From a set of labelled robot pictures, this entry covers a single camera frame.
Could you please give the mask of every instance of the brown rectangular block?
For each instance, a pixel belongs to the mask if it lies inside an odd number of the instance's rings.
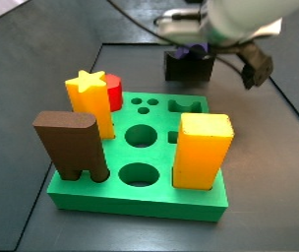
[[[109,170],[95,115],[44,111],[33,125],[61,178],[77,180],[89,170],[93,181],[105,181]]]

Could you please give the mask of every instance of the yellow rectangular block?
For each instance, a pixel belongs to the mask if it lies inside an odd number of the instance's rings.
[[[234,138],[226,114],[183,113],[174,165],[174,186],[210,190]]]
[[[65,81],[75,112],[95,114],[103,139],[114,138],[112,112],[105,72],[79,72],[79,78]]]

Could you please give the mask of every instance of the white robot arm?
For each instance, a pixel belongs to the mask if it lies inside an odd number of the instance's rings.
[[[299,0],[207,0],[200,9],[175,9],[158,19],[158,34],[175,42],[231,46],[278,35],[281,18],[299,9]]]
[[[245,62],[242,79],[249,90],[273,72],[271,57],[254,43],[278,35],[281,17],[299,9],[299,0],[208,0],[199,9],[175,9],[155,20],[158,34],[178,44],[207,43],[207,54],[237,54]]]

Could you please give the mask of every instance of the circular hole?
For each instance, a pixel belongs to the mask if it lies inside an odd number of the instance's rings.
[[[139,107],[139,108],[138,108],[138,112],[139,112],[140,114],[147,114],[147,113],[150,112],[150,109],[148,109],[147,107]]]
[[[156,98],[150,98],[148,100],[147,100],[147,103],[150,104],[150,105],[158,105],[158,103],[159,103],[159,100],[156,99]]]
[[[158,139],[155,129],[144,124],[132,126],[124,134],[126,142],[136,148],[150,147]]]
[[[158,169],[143,162],[126,165],[119,171],[120,180],[131,186],[144,187],[152,185],[159,179]]]
[[[131,102],[132,102],[132,104],[140,104],[142,102],[143,102],[143,100],[140,99],[140,98],[134,98],[132,100],[131,100]]]

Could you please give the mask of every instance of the yellow star block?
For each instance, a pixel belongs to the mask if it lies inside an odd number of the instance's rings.
[[[65,81],[65,86],[73,111],[95,114],[101,138],[112,139],[112,112],[105,72],[89,74],[81,70],[77,78]]]

